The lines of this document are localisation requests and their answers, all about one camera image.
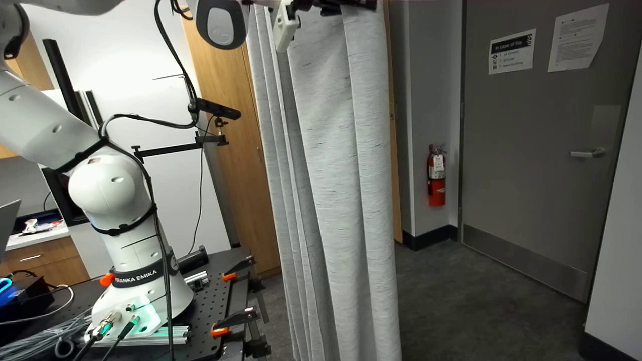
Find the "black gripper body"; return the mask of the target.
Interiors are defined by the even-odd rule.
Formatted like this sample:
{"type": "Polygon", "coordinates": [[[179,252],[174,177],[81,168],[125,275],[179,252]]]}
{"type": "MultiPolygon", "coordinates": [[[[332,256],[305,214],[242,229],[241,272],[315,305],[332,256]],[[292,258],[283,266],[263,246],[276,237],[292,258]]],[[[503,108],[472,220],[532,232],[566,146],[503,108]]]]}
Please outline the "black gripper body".
{"type": "Polygon", "coordinates": [[[335,17],[340,15],[343,7],[355,7],[365,11],[378,11],[378,0],[291,0],[286,5],[286,13],[295,15],[299,11],[310,11],[317,7],[321,11],[321,17],[335,17]]]}

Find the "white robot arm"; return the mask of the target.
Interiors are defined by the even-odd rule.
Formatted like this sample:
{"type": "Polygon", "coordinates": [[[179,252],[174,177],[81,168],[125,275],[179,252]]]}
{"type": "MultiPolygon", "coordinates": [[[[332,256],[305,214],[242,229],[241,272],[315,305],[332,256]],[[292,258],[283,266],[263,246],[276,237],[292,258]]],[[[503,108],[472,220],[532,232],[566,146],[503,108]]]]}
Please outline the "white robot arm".
{"type": "MultiPolygon", "coordinates": [[[[103,17],[122,0],[0,0],[1,57],[12,61],[30,33],[30,20],[22,5],[32,5],[75,17],[103,17]]],[[[246,17],[238,0],[213,0],[203,5],[229,13],[230,40],[214,34],[216,27],[209,15],[201,15],[194,0],[198,34],[214,48],[230,50],[244,42],[246,17]]],[[[376,0],[365,5],[343,3],[351,11],[378,9],[376,0]]],[[[296,11],[321,7],[321,15],[339,15],[335,5],[299,0],[266,0],[274,17],[295,17],[296,11]]],[[[107,245],[115,278],[93,305],[89,335],[94,340],[116,340],[152,335],[162,326],[185,313],[194,294],[185,282],[173,249],[165,241],[157,214],[152,182],[143,163],[113,145],[107,133],[94,130],[52,99],[26,84],[20,76],[0,70],[0,138],[18,157],[43,168],[70,177],[72,200],[85,210],[94,232],[107,245]]]]}

